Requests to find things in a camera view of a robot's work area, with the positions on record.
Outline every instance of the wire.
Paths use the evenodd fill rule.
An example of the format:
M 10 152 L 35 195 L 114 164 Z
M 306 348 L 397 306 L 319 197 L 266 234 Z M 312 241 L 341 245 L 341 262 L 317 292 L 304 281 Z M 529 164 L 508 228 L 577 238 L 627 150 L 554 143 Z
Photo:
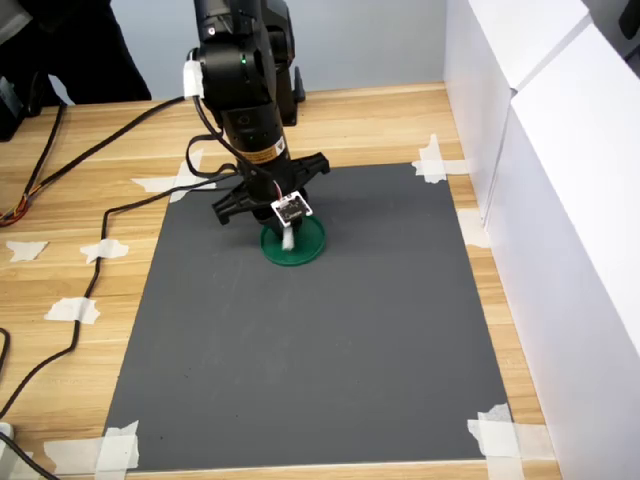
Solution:
M 207 172 L 201 172 L 201 171 L 197 170 L 193 166 L 193 163 L 191 163 L 191 155 L 189 154 L 189 150 L 191 150 L 191 147 L 193 145 L 195 145 L 196 143 L 204 142 L 204 141 L 211 141 L 211 140 L 216 140 L 216 138 L 213 135 L 198 135 L 196 137 L 193 137 L 191 140 L 189 140 L 189 144 L 187 145 L 187 153 L 185 155 L 185 158 L 187 160 L 187 167 L 189 168 L 189 171 L 191 172 L 192 175 L 195 175 L 196 177 L 211 178 L 211 176 L 217 175 L 217 172 L 207 173 Z M 235 173 L 238 173 L 238 168 L 232 163 L 225 163 L 224 165 L 222 165 L 222 167 L 225 167 L 228 170 L 232 170 Z
M 52 473 L 47 472 L 44 468 L 38 465 L 35 461 L 33 461 L 29 455 L 27 455 L 24 450 L 22 450 L 13 440 L 11 440 L 4 433 L 0 432 L 0 440 L 7 444 L 7 446 L 15 452 L 18 457 L 22 459 L 24 463 L 29 465 L 33 470 L 35 470 L 40 476 L 46 478 L 47 480 L 60 480 L 60 478 L 56 477 Z
M 102 150 L 104 147 L 106 147 L 107 145 L 109 145 L 113 141 L 115 141 L 118 138 L 122 137 L 124 134 L 130 132 L 135 127 L 137 127 L 142 122 L 144 122 L 145 120 L 148 120 L 149 118 L 153 117 L 155 114 L 160 113 L 163 110 L 166 110 L 167 108 L 172 107 L 174 105 L 177 105 L 178 103 L 181 103 L 183 101 L 184 101 L 184 97 L 176 97 L 176 98 L 174 98 L 172 100 L 168 100 L 168 101 L 166 101 L 164 103 L 161 103 L 160 105 L 156 105 L 155 107 L 153 107 L 150 110 L 147 110 L 143 114 L 139 115 L 138 117 L 136 117 L 135 119 L 133 119 L 132 121 L 127 123 L 120 130 L 118 130 L 117 132 L 115 132 L 114 134 L 109 136 L 108 138 L 104 139 L 103 141 L 101 141 L 97 145 L 91 147 L 89 150 L 87 150 L 86 152 L 84 152 L 83 154 L 78 156 L 76 159 L 74 159 L 71 162 L 69 162 L 67 165 L 62 167 L 57 172 L 55 172 L 52 175 L 50 175 L 47 178 L 45 178 L 40 184 L 41 187 L 46 187 L 50 183 L 55 182 L 57 179 L 59 179 L 60 177 L 62 177 L 63 175 L 65 175 L 66 173 L 68 173 L 69 171 L 71 171 L 72 169 L 77 167 L 78 165 L 80 165 L 87 158 L 89 158 L 93 154 L 99 152 L 100 150 Z
M 120 212 L 124 212 L 124 211 L 128 211 L 128 210 L 133 210 L 134 208 L 142 207 L 144 205 L 148 205 L 149 203 L 152 203 L 152 202 L 155 202 L 157 200 L 160 200 L 161 198 L 167 197 L 167 196 L 171 195 L 172 193 L 183 191 L 183 190 L 192 190 L 192 189 L 195 189 L 195 188 L 200 188 L 200 187 L 202 187 L 204 185 L 209 185 L 210 183 L 226 180 L 227 178 L 231 178 L 231 177 L 234 177 L 234 176 L 237 175 L 236 173 L 231 173 L 231 174 L 227 174 L 227 175 L 221 175 L 221 173 L 225 169 L 226 169 L 226 167 L 223 165 L 220 168 L 220 170 L 218 171 L 218 173 L 220 175 L 218 175 L 217 178 L 211 178 L 209 180 L 206 180 L 204 182 L 197 183 L 197 184 L 194 184 L 194 185 L 187 185 L 187 186 L 184 186 L 184 187 L 175 187 L 175 188 L 172 188 L 172 189 L 167 190 L 165 192 L 162 192 L 162 193 L 159 193 L 157 195 L 154 195 L 153 197 L 149 197 L 149 198 L 146 198 L 144 200 L 140 200 L 138 202 L 130 203 L 130 204 L 127 204 L 127 205 L 122 205 L 120 207 L 110 208 L 109 210 L 107 210 L 104 213 L 104 216 L 102 218 L 102 230 L 101 230 L 100 239 L 101 240 L 105 240 L 107 238 L 107 225 L 108 225 L 109 215 L 110 214 L 112 214 L 112 213 L 120 213 Z M 94 268 L 94 271 L 93 271 L 93 277 L 91 278 L 91 282 L 89 283 L 89 286 L 87 287 L 87 289 L 85 291 L 85 294 L 84 294 L 84 297 L 87 298 L 87 299 L 91 298 L 93 290 L 94 290 L 94 288 L 96 286 L 96 283 L 98 281 L 98 278 L 100 276 L 100 267 L 101 266 L 102 266 L 102 257 L 98 257 L 96 259 L 95 268 Z M 2 330 L 3 330 L 2 333 L 5 335 L 5 338 L 6 338 L 5 347 L 3 348 L 3 353 L 2 353 L 2 362 L 4 362 L 4 358 L 6 357 L 6 351 L 8 351 L 8 348 L 9 348 L 8 346 L 9 346 L 10 335 L 9 335 L 9 332 L 7 332 L 6 330 L 4 330 L 4 329 L 2 329 Z M 71 337 L 71 344 L 67 348 L 65 348 L 64 350 L 61 350 L 60 352 L 50 356 L 49 358 L 43 360 L 42 362 L 40 362 L 38 365 L 36 365 L 24 377 L 24 379 L 20 382 L 20 384 L 18 385 L 16 390 L 13 392 L 13 394 L 9 397 L 9 400 L 7 401 L 5 406 L 0 411 L 0 420 L 2 418 L 4 418 L 4 416 L 7 414 L 9 409 L 12 407 L 13 403 L 16 401 L 16 399 L 20 395 L 20 393 L 22 393 L 22 390 L 24 389 L 24 387 L 27 386 L 29 381 L 40 370 L 42 370 L 44 367 L 49 365 L 51 362 L 54 362 L 58 358 L 63 357 L 66 354 L 71 353 L 76 349 L 76 346 L 78 344 L 79 336 L 80 336 L 80 320 L 76 319 L 76 320 L 74 320 L 73 335 Z
M 31 188 L 33 187 L 33 185 L 36 183 L 36 180 L 38 179 L 38 175 L 40 174 L 40 170 L 42 169 L 42 166 L 44 165 L 44 162 L 47 159 L 47 156 L 49 155 L 49 151 L 51 150 L 53 141 L 58 135 L 58 130 L 60 129 L 60 124 L 62 123 L 62 117 L 66 109 L 67 109 L 67 104 L 61 100 L 60 108 L 58 108 L 58 114 L 56 115 L 56 121 L 53 124 L 53 128 L 51 129 L 51 134 L 49 135 L 49 140 L 47 140 L 47 144 L 45 145 L 44 150 L 42 151 L 42 155 L 40 155 L 40 158 L 38 159 L 38 163 L 36 163 L 36 167 L 34 168 L 33 173 L 31 174 L 31 178 L 29 178 L 29 181 L 27 182 L 27 186 L 24 188 L 24 195 L 29 195 Z
M 26 214 L 26 211 L 29 208 L 28 201 L 27 201 L 29 198 L 29 191 L 31 190 L 31 188 L 33 187 L 33 184 L 38 179 L 38 175 L 42 170 L 42 166 L 44 165 L 45 160 L 49 156 L 49 152 L 51 151 L 53 142 L 56 136 L 58 135 L 58 130 L 60 129 L 60 124 L 62 123 L 62 117 L 66 109 L 67 109 L 67 105 L 62 100 L 60 100 L 60 108 L 58 108 L 58 113 L 56 115 L 55 122 L 51 129 L 51 133 L 49 134 L 47 144 L 45 145 L 44 150 L 40 155 L 40 158 L 36 162 L 36 165 L 33 168 L 33 171 L 31 172 L 31 177 L 27 182 L 27 185 L 22 194 L 22 198 L 20 199 L 20 202 L 16 206 L 14 206 L 12 209 L 10 209 L 7 213 L 4 213 L 4 214 L 0 213 L 0 227 L 7 227 L 9 225 L 13 225 L 22 217 L 24 217 L 24 215 Z
M 0 228 L 13 225 L 16 222 L 18 222 L 20 219 L 22 219 L 26 215 L 27 211 L 29 210 L 29 207 L 33 199 L 35 198 L 36 194 L 38 194 L 43 188 L 59 180 L 62 176 L 64 176 L 69 171 L 73 170 L 75 167 L 80 165 L 87 158 L 91 157 L 96 152 L 102 150 L 104 147 L 114 142 L 118 138 L 122 137 L 129 131 L 133 130 L 135 127 L 140 125 L 145 120 L 148 120 L 149 118 L 156 115 L 157 113 L 160 113 L 163 110 L 166 110 L 167 108 L 172 107 L 173 105 L 177 105 L 178 103 L 181 103 L 183 101 L 184 101 L 184 97 L 177 97 L 177 98 L 168 100 L 164 103 L 161 103 L 160 105 L 156 105 L 155 107 L 147 110 L 146 112 L 142 113 L 141 115 L 133 119 L 131 122 L 126 124 L 124 127 L 122 127 L 121 129 L 113 133 L 111 136 L 104 139 L 97 145 L 91 147 L 89 150 L 85 151 L 84 153 L 82 153 L 81 155 L 73 159 L 71 162 L 66 164 L 61 169 L 49 175 L 47 178 L 45 178 L 42 182 L 40 182 L 36 186 L 33 186 L 33 183 L 35 183 L 35 181 L 37 180 L 39 171 L 42 168 L 42 164 L 44 163 L 44 160 L 49 154 L 51 145 L 53 144 L 53 140 L 55 139 L 58 129 L 60 127 L 60 123 L 62 121 L 62 114 L 66 109 L 66 105 L 61 104 L 60 110 L 58 110 L 58 115 L 56 117 L 56 122 L 51 131 L 51 135 L 49 136 L 49 141 L 47 142 L 47 146 L 45 147 L 45 150 L 43 151 L 40 159 L 38 160 L 38 163 L 36 164 L 36 168 L 31 174 L 31 178 L 29 179 L 29 182 L 25 187 L 22 199 L 20 200 L 20 203 L 18 203 L 15 207 L 13 207 L 7 213 L 0 214 Z
M 145 198 L 143 200 L 139 200 L 139 201 L 134 202 L 134 203 L 129 203 L 127 205 L 121 205 L 119 207 L 110 208 L 109 210 L 104 212 L 104 215 L 102 217 L 102 228 L 101 228 L 101 231 L 100 231 L 100 239 L 104 240 L 104 239 L 107 238 L 108 225 L 109 225 L 109 216 L 110 215 L 127 212 L 127 211 L 130 211 L 130 210 L 139 208 L 139 207 L 143 207 L 145 205 L 149 205 L 150 203 L 153 203 L 153 202 L 155 202 L 157 200 L 165 198 L 165 197 L 167 197 L 167 196 L 169 196 L 169 195 L 171 195 L 171 194 L 173 194 L 175 192 L 197 189 L 197 188 L 203 187 L 205 185 L 209 185 L 209 184 L 214 183 L 214 182 L 219 182 L 219 181 L 222 181 L 222 180 L 226 180 L 228 178 L 235 177 L 237 175 L 237 172 L 233 172 L 233 173 L 230 173 L 230 174 L 222 175 L 222 172 L 224 170 L 227 170 L 227 169 L 229 169 L 228 165 L 223 165 L 218 170 L 218 172 L 217 172 L 218 175 L 215 178 L 210 178 L 208 180 L 205 180 L 203 182 L 196 183 L 196 184 L 193 184 L 193 185 L 186 185 L 186 186 L 182 186 L 182 187 L 174 187 L 174 188 L 171 188 L 171 189 L 169 189 L 169 190 L 167 190 L 165 192 L 159 193 L 159 194 L 154 195 L 152 197 Z M 91 295 L 93 294 L 93 291 L 94 291 L 94 289 L 96 287 L 96 284 L 98 282 L 98 278 L 100 277 L 100 270 L 101 270 L 100 267 L 101 266 L 102 266 L 102 257 L 98 257 L 96 259 L 95 268 L 94 268 L 94 271 L 93 271 L 93 276 L 91 277 L 91 281 L 89 282 L 89 286 L 87 287 L 87 289 L 85 291 L 85 294 L 84 294 L 84 297 L 87 298 L 87 299 L 89 299 L 91 297 Z M 81 310 L 81 312 L 79 314 L 80 318 L 82 318 L 83 313 L 84 312 Z M 11 397 L 9 397 L 9 400 L 5 404 L 5 406 L 2 409 L 2 411 L 0 411 L 0 419 L 4 418 L 4 416 L 7 414 L 9 409 L 12 407 L 12 405 L 14 404 L 14 402 L 16 401 L 18 396 L 20 395 L 20 393 L 22 393 L 22 391 L 27 386 L 29 381 L 40 370 L 42 370 L 44 367 L 46 367 L 51 362 L 57 360 L 60 357 L 63 357 L 64 355 L 66 355 L 68 353 L 73 352 L 76 349 L 76 346 L 78 345 L 78 339 L 80 337 L 80 325 L 81 325 L 81 323 L 80 323 L 79 319 L 74 320 L 73 336 L 71 337 L 71 344 L 67 348 L 65 348 L 64 350 L 61 350 L 60 352 L 50 356 L 49 358 L 45 359 L 42 362 L 40 362 L 38 365 L 36 365 L 24 377 L 24 379 L 20 382 L 20 384 L 18 385 L 16 390 L 13 392 Z M 2 335 L 5 337 L 4 345 L 2 347 L 2 353 L 0 354 L 0 374 L 1 374 L 2 370 L 3 370 L 2 367 L 4 366 L 4 362 L 6 360 L 8 352 L 9 352 L 9 345 L 11 343 L 11 335 L 4 328 L 0 328 L 0 333 L 2 333 Z M 11 448 L 11 450 L 13 450 L 22 460 L 24 460 L 24 462 L 27 465 L 29 465 L 38 474 L 40 474 L 41 476 L 43 476 L 46 479 L 59 480 L 58 477 L 56 477 L 55 475 L 52 475 L 51 473 L 47 472 L 44 468 L 42 468 L 40 465 L 38 465 L 36 462 L 34 462 L 31 458 L 29 458 L 29 456 L 26 455 L 26 453 L 16 443 L 14 443 L 9 437 L 7 437 L 2 432 L 0 432 L 0 440 L 5 442 L 9 446 L 9 448 Z
M 232 155 L 234 155 L 238 159 L 239 162 L 244 164 L 245 167 L 247 167 L 250 170 L 253 170 L 254 172 L 256 172 L 259 175 L 263 175 L 263 176 L 268 177 L 269 180 L 271 180 L 274 183 L 274 185 L 276 186 L 276 190 L 278 192 L 278 198 L 280 200 L 282 200 L 282 189 L 280 188 L 280 185 L 278 184 L 278 182 L 274 178 L 273 174 L 271 172 L 269 172 L 268 170 L 265 170 L 264 168 L 261 168 L 261 167 L 257 166 L 255 163 L 253 163 L 251 160 L 249 160 L 244 154 L 242 154 L 239 150 L 237 150 L 231 144 L 229 144 L 224 139 L 224 136 L 222 135 L 222 133 L 218 132 L 213 127 L 213 125 L 211 125 L 211 122 L 209 122 L 209 119 L 207 118 L 206 114 L 204 113 L 204 110 L 202 109 L 202 104 L 200 103 L 200 97 L 198 95 L 194 95 L 192 97 L 192 99 L 193 99 L 193 104 L 196 107 L 196 112 L 198 112 L 198 116 L 200 117 L 200 120 L 202 120 L 202 123 L 207 128 L 207 130 L 209 130 L 209 132 L 211 133 L 213 138 L 215 140 L 217 140 L 218 142 L 220 142 L 220 144 L 224 148 L 226 148 Z

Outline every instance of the person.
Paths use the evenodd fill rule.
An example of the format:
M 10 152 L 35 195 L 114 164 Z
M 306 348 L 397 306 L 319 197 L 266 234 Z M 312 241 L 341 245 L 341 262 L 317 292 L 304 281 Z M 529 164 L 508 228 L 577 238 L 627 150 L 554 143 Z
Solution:
M 47 106 L 59 103 L 48 75 L 77 104 L 151 99 L 111 0 L 0 0 L 0 76 Z

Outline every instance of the black cable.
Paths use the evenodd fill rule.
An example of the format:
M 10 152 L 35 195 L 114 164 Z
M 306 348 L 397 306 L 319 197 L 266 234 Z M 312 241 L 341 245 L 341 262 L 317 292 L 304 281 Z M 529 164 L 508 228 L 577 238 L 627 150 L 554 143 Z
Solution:
M 193 190 L 193 189 L 196 189 L 196 188 L 203 187 L 205 185 L 209 185 L 209 184 L 214 183 L 214 182 L 219 182 L 219 181 L 222 181 L 222 180 L 226 180 L 228 178 L 235 177 L 237 175 L 236 172 L 231 173 L 231 174 L 227 174 L 227 175 L 222 175 L 222 172 L 224 170 L 227 170 L 227 169 L 228 169 L 227 165 L 223 165 L 222 167 L 220 167 L 220 169 L 217 172 L 218 173 L 218 177 L 217 178 L 211 178 L 211 179 L 208 179 L 208 180 L 205 180 L 203 182 L 196 183 L 196 184 L 193 184 L 193 185 L 187 185 L 187 186 L 183 186 L 183 187 L 174 187 L 174 188 L 171 188 L 171 189 L 169 189 L 169 190 L 167 190 L 165 192 L 159 193 L 159 194 L 154 195 L 154 196 L 149 197 L 149 198 L 145 198 L 143 200 L 139 200 L 137 202 L 129 203 L 127 205 L 121 205 L 119 207 L 110 208 L 109 210 L 104 212 L 104 216 L 102 217 L 102 229 L 100 231 L 100 240 L 104 240 L 104 239 L 107 238 L 107 227 L 108 227 L 108 224 L 109 224 L 109 215 L 122 213 L 122 212 L 127 212 L 129 210 L 133 210 L 135 208 L 143 207 L 145 205 L 153 203 L 153 202 L 155 202 L 157 200 L 160 200 L 162 198 L 165 198 L 165 197 L 167 197 L 167 196 L 169 196 L 169 195 L 171 195 L 171 194 L 173 194 L 175 192 L 180 192 L 180 191 L 183 191 L 183 190 Z M 101 267 L 101 265 L 102 265 L 102 257 L 98 257 L 96 259 L 95 268 L 94 268 L 94 271 L 93 271 L 93 276 L 91 277 L 91 282 L 89 282 L 89 286 L 87 287 L 87 290 L 85 291 L 85 294 L 84 294 L 85 298 L 87 298 L 87 299 L 89 299 L 91 297 L 91 294 L 93 293 L 93 290 L 95 289 L 96 283 L 98 281 L 98 277 L 100 276 L 100 267 Z M 80 311 L 80 315 L 79 315 L 80 318 L 82 318 L 83 313 L 84 312 L 81 310 Z M 4 343 L 4 346 L 2 348 L 2 353 L 0 354 L 0 373 L 1 373 L 2 372 L 2 365 L 4 364 L 5 358 L 7 356 L 8 351 L 9 351 L 10 335 L 9 335 L 9 332 L 7 332 L 4 328 L 0 328 L 0 333 L 2 333 L 5 336 L 5 343 Z M 66 355 L 67 353 L 71 353 L 72 351 L 75 350 L 75 348 L 76 348 L 76 346 L 78 344 L 79 337 L 80 337 L 80 320 L 76 319 L 76 320 L 74 320 L 73 336 L 71 338 L 71 344 L 67 348 L 65 348 L 64 350 L 56 353 L 55 355 L 52 355 L 51 357 L 47 358 L 46 360 L 44 360 L 41 363 L 39 363 L 38 365 L 36 365 L 24 377 L 22 382 L 20 382 L 20 385 L 18 385 L 18 387 L 13 392 L 11 397 L 9 397 L 9 400 L 5 404 L 5 406 L 2 409 L 2 411 L 0 412 L 0 419 L 2 419 L 7 414 L 7 412 L 9 411 L 11 406 L 13 405 L 13 403 L 16 401 L 16 399 L 20 395 L 20 393 L 22 393 L 22 390 L 24 389 L 24 387 L 26 387 L 26 385 L 29 383 L 29 381 L 40 370 L 42 370 L 45 366 L 47 366 L 51 362 L 53 362 L 53 361 L 57 360 L 58 358 Z M 18 445 L 16 445 L 9 437 L 4 435 L 2 432 L 0 432 L 0 440 L 5 442 L 9 446 L 9 448 L 11 448 L 11 450 L 13 450 L 22 460 L 24 460 L 24 462 L 27 465 L 29 465 L 38 474 L 42 475 L 47 480 L 59 480 L 58 477 L 56 477 L 56 476 L 52 475 L 51 473 L 47 472 L 40 465 L 38 465 L 36 462 L 31 460 L 31 458 L 29 458 L 25 454 L 25 452 Z
M 187 145 L 187 154 L 185 158 L 187 160 L 187 167 L 189 168 L 189 171 L 191 172 L 192 175 L 195 175 L 196 177 L 211 178 L 212 176 L 218 175 L 217 172 L 208 173 L 208 172 L 201 172 L 199 170 L 196 170 L 196 168 L 193 166 L 193 163 L 191 163 L 191 155 L 189 154 L 189 150 L 196 143 L 211 141 L 211 140 L 216 140 L 216 138 L 213 135 L 197 135 L 193 137 L 191 140 L 189 140 L 189 144 Z M 238 173 L 238 168 L 232 163 L 225 163 L 224 165 L 222 165 L 221 168 L 223 168 L 223 170 L 232 170 Z
M 222 173 L 222 171 L 225 170 L 225 166 L 223 165 L 220 170 L 219 173 Z M 217 181 L 221 181 L 221 180 L 226 180 L 227 178 L 231 178 L 236 176 L 236 173 L 231 173 L 228 175 L 219 175 L 218 178 L 212 178 L 209 180 L 206 180 L 204 182 L 200 182 L 194 185 L 187 185 L 184 187 L 175 187 L 172 188 L 170 190 L 167 190 L 165 192 L 159 193 L 157 195 L 154 195 L 153 197 L 149 197 L 149 198 L 145 198 L 144 200 L 140 200 L 138 202 L 134 202 L 134 203 L 130 203 L 127 205 L 122 205 L 120 207 L 114 207 L 114 208 L 110 208 L 109 210 L 107 210 L 104 213 L 104 217 L 102 218 L 102 231 L 101 231 L 101 235 L 100 235 L 100 240 L 104 240 L 107 238 L 107 224 L 108 224 L 108 220 L 109 220 L 109 215 L 112 213 L 120 213 L 120 212 L 124 212 L 124 211 L 128 211 L 128 210 L 133 210 L 134 208 L 138 208 L 138 207 L 142 207 L 144 205 L 148 205 L 149 203 L 155 202 L 156 200 L 160 200 L 161 198 L 164 198 L 166 196 L 169 196 L 175 192 L 179 192 L 179 191 L 183 191 L 183 190 L 192 190 L 195 188 L 200 188 L 204 185 L 209 185 L 210 183 L 214 183 Z M 91 278 L 91 282 L 89 282 L 89 286 L 87 287 L 87 290 L 85 291 L 84 297 L 89 299 L 91 298 L 91 294 L 93 293 L 93 290 L 96 286 L 96 283 L 98 281 L 98 277 L 100 276 L 100 267 L 102 266 L 102 257 L 98 257 L 96 259 L 96 263 L 95 263 L 95 268 L 93 271 L 93 277 Z M 83 315 L 83 311 L 80 312 L 80 318 L 82 318 Z M 4 332 L 6 332 L 6 336 L 5 338 L 10 338 L 9 332 L 7 332 L 6 330 L 4 330 Z M 68 353 L 73 352 L 76 349 L 76 346 L 78 345 L 78 338 L 80 336 L 80 320 L 76 319 L 74 320 L 74 325 L 73 325 L 73 336 L 71 337 L 71 344 L 65 348 L 64 350 L 61 350 L 60 352 L 50 356 L 49 358 L 43 360 L 42 362 L 40 362 L 38 365 L 36 365 L 20 382 L 20 384 L 18 385 L 18 387 L 15 389 L 15 391 L 13 392 L 13 394 L 11 394 L 11 396 L 9 397 L 9 400 L 7 401 L 7 403 L 5 404 L 5 406 L 2 408 L 2 410 L 0 411 L 0 420 L 2 418 L 4 418 L 4 416 L 7 414 L 7 412 L 9 411 L 9 409 L 13 406 L 13 403 L 16 401 L 16 399 L 18 398 L 18 396 L 20 395 L 20 393 L 22 393 L 22 390 L 24 389 L 24 387 L 27 386 L 27 384 L 29 383 L 29 381 L 40 371 L 42 370 L 44 367 L 46 367 L 47 365 L 49 365 L 51 362 L 54 362 L 55 360 L 57 360 L 60 357 L 65 356 Z M 8 350 L 8 343 L 5 343 L 5 347 L 6 350 Z M 4 361 L 4 357 L 6 356 L 6 352 L 4 351 L 5 348 L 3 348 L 3 361 Z
M 36 180 L 38 179 L 38 175 L 40 174 L 40 170 L 42 169 L 42 166 L 44 165 L 44 162 L 47 159 L 47 156 L 49 155 L 49 151 L 51 150 L 53 141 L 58 135 L 58 130 L 60 129 L 60 124 L 62 123 L 62 116 L 64 115 L 64 112 L 66 109 L 67 109 L 67 104 L 64 103 L 62 100 L 60 100 L 60 108 L 58 108 L 56 121 L 53 124 L 53 128 L 51 129 L 51 134 L 49 135 L 49 140 L 47 140 L 47 145 L 44 147 L 44 150 L 42 151 L 42 155 L 40 155 L 40 158 L 38 159 L 38 162 L 36 163 L 36 166 L 33 169 L 33 173 L 31 173 L 31 177 L 27 182 L 27 186 L 24 189 L 24 194 L 27 196 L 29 195 L 29 192 L 31 191 L 31 188 L 33 187 L 33 185 L 36 183 Z
M 0 333 L 4 337 L 2 353 L 0 353 L 0 375 L 2 375 L 2 367 L 4 366 L 4 361 L 7 359 L 7 354 L 9 353 L 9 345 L 11 345 L 11 334 L 2 327 L 0 327 Z
M 207 118 L 207 116 L 204 113 L 204 110 L 202 109 L 202 104 L 200 103 L 200 97 L 195 95 L 192 98 L 193 98 L 193 104 L 196 107 L 196 112 L 198 112 L 198 116 L 200 117 L 200 120 L 202 120 L 202 123 L 204 124 L 205 127 L 207 127 L 207 130 L 209 130 L 209 133 L 211 133 L 213 138 L 216 139 L 218 142 L 220 142 L 220 144 L 224 148 L 226 148 L 232 155 L 234 155 L 247 168 L 249 168 L 250 170 L 255 171 L 256 173 L 258 173 L 260 175 L 264 175 L 265 177 L 268 177 L 269 180 L 275 182 L 275 179 L 274 179 L 273 175 L 271 174 L 271 172 L 269 172 L 268 170 L 265 170 L 264 168 L 260 168 L 255 163 L 253 163 L 251 160 L 249 160 L 247 157 L 245 157 L 239 150 L 237 150 L 236 148 L 231 146 L 231 144 L 229 144 L 224 139 L 224 136 L 222 135 L 221 132 L 218 132 L 213 127 L 213 125 L 211 125 L 211 122 L 209 122 L 209 119 Z
M 33 470 L 35 470 L 40 476 L 46 478 L 47 480 L 60 480 L 60 478 L 56 477 L 52 473 L 47 472 L 44 468 L 38 465 L 35 461 L 29 458 L 24 450 L 22 450 L 13 440 L 7 437 L 4 433 L 0 432 L 0 440 L 7 444 L 7 446 L 15 452 L 20 459 L 27 465 L 29 465 Z
M 84 162 L 91 155 L 93 155 L 96 152 L 102 150 L 104 147 L 106 147 L 107 145 L 109 145 L 113 141 L 115 141 L 118 138 L 122 137 L 125 133 L 128 133 L 129 131 L 133 130 L 135 127 L 140 125 L 145 120 L 151 118 L 156 113 L 159 113 L 159 112 L 161 112 L 163 110 L 166 110 L 167 108 L 172 107 L 174 105 L 177 105 L 178 103 L 181 103 L 183 101 L 184 101 L 184 97 L 177 97 L 177 98 L 174 98 L 172 100 L 168 100 L 168 101 L 166 101 L 164 103 L 161 103 L 160 105 L 156 105 L 155 107 L 153 107 L 150 110 L 147 110 L 146 112 L 144 112 L 143 114 L 139 115 L 138 117 L 133 119 L 131 122 L 126 124 L 120 130 L 118 130 L 117 132 L 112 134 L 110 137 L 104 139 L 103 141 L 101 141 L 97 145 L 91 147 L 89 150 L 87 150 L 86 152 L 84 152 L 83 154 L 78 156 L 76 159 L 74 159 L 71 162 L 69 162 L 68 164 L 66 164 L 60 170 L 58 170 L 57 172 L 55 172 L 55 173 L 51 174 L 50 176 L 48 176 L 47 178 L 45 178 L 42 181 L 41 185 L 43 187 L 45 187 L 48 184 L 50 184 L 52 182 L 55 182 L 60 177 L 62 177 L 66 173 L 68 173 L 70 170 L 72 170 L 75 167 L 77 167 L 78 165 L 80 165 L 82 162 Z

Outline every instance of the gray mat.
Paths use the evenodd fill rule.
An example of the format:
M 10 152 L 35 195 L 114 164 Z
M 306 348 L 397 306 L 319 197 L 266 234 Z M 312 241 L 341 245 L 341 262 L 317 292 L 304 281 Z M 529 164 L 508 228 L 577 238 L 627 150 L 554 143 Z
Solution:
M 141 470 L 483 458 L 467 419 L 507 398 L 449 185 L 308 191 L 328 241 L 297 268 L 220 193 L 169 206 L 107 420 L 140 421 Z

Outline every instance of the white object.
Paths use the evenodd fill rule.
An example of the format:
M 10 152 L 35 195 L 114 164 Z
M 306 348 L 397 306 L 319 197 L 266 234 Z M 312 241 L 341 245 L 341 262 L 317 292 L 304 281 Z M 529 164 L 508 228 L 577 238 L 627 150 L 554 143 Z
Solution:
M 92 475 L 97 480 L 122 480 L 137 468 L 140 453 L 138 422 L 109 428 L 104 437 L 45 442 L 44 451 L 56 464 L 57 475 Z
M 286 251 L 291 251 L 295 248 L 296 243 L 293 238 L 293 228 L 285 227 L 283 235 L 282 235 L 282 249 Z
M 45 320 L 73 322 L 80 319 L 80 323 L 93 325 L 100 316 L 96 310 L 96 301 L 84 297 L 63 298 L 56 302 L 44 316 Z
M 13 427 L 8 423 L 0 423 L 0 432 L 13 440 Z M 4 442 L 0 441 L 0 478 L 9 477 L 15 461 L 15 454 Z
M 187 60 L 182 70 L 184 84 L 184 98 L 204 97 L 204 87 L 202 85 L 202 67 L 200 62 Z
M 10 262 L 30 262 L 49 245 L 49 242 L 7 242 L 7 247 L 13 250 Z
M 507 404 L 478 412 L 467 428 L 487 458 L 490 480 L 524 480 L 523 460 L 555 460 L 547 427 L 512 423 Z
M 588 27 L 514 99 L 487 222 L 567 480 L 640 478 L 638 111 Z
M 438 183 L 447 179 L 438 136 L 431 135 L 429 145 L 420 149 L 420 160 L 411 165 L 416 169 L 416 177 L 424 177 L 426 183 Z
M 489 248 L 489 237 L 484 230 L 479 210 L 466 208 L 458 210 L 458 222 L 465 245 Z
M 447 175 L 469 175 L 466 160 L 445 160 L 444 169 Z
M 92 263 L 96 258 L 120 258 L 129 253 L 129 246 L 121 244 L 118 240 L 105 238 L 96 245 L 88 245 L 80 248 L 87 256 L 87 263 Z
M 590 22 L 580 0 L 448 0 L 444 76 L 483 218 L 514 91 Z
M 0 423 L 0 432 L 13 440 L 13 427 Z M 25 452 L 29 458 L 33 453 Z M 0 478 L 9 480 L 38 480 L 39 475 L 24 463 L 4 442 L 0 441 Z
M 202 154 L 204 150 L 200 149 L 191 154 L 191 163 L 193 167 L 198 170 L 200 168 L 200 162 L 202 161 Z M 180 169 L 175 177 L 156 177 L 156 178 L 132 178 L 131 181 L 137 183 L 144 188 L 147 193 L 161 193 L 166 192 L 175 187 L 186 187 L 188 185 L 195 185 L 202 183 L 206 179 L 196 177 L 189 171 L 189 166 L 186 160 L 180 164 Z M 215 190 L 216 184 L 209 183 L 202 187 L 198 187 L 196 190 Z M 174 203 L 182 200 L 188 193 L 187 190 L 174 192 L 171 194 L 169 203 Z

